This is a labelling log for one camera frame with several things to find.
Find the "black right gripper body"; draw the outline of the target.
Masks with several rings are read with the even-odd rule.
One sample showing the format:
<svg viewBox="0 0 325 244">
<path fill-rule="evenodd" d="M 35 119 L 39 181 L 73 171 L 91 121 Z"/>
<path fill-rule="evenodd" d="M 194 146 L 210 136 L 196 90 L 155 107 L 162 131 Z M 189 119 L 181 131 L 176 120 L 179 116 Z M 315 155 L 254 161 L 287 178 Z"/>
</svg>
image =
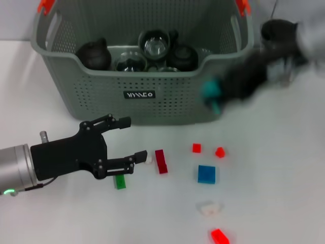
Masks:
<svg viewBox="0 0 325 244">
<path fill-rule="evenodd" d="M 289 80 L 292 70 L 301 59 L 297 47 L 258 49 L 245 60 L 229 69 L 220 81 L 220 100 L 246 100 L 265 83 Z"/>
</svg>

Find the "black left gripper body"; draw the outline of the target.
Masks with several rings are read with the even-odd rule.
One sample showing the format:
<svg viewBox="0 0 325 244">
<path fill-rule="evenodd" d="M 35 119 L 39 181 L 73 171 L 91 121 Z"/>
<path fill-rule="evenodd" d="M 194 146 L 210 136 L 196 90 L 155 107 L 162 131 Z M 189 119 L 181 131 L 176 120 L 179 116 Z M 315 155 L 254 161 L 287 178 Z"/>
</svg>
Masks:
<svg viewBox="0 0 325 244">
<path fill-rule="evenodd" d="M 80 124 L 76 135 L 34 145 L 30 151 L 38 180 L 79 170 L 93 173 L 98 160 L 107 159 L 107 146 L 101 131 L 89 121 Z"/>
</svg>

